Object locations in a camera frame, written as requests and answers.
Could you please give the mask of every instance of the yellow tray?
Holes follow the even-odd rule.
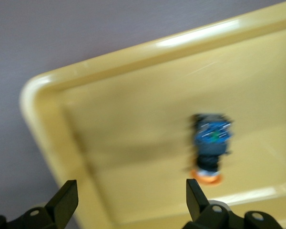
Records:
[[[235,121],[206,196],[286,227],[286,2],[41,74],[21,108],[57,182],[78,180],[83,229],[190,220],[196,113]]]

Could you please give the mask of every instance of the yellow plastic bin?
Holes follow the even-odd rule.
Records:
[[[78,180],[83,229],[190,220],[196,113],[235,121],[206,196],[286,227],[286,2],[38,75],[21,108],[57,182]]]

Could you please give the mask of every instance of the orange base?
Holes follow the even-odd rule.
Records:
[[[223,177],[221,174],[217,176],[201,176],[197,174],[197,171],[193,169],[191,171],[192,178],[196,179],[199,184],[217,186],[221,184]]]

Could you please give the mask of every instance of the blue and black motor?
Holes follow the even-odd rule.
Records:
[[[194,145],[198,174],[217,176],[219,156],[227,153],[231,122],[222,114],[196,114]]]

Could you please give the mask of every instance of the gray surface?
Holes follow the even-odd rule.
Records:
[[[0,214],[57,191],[19,110],[31,77],[282,1],[0,0]]]

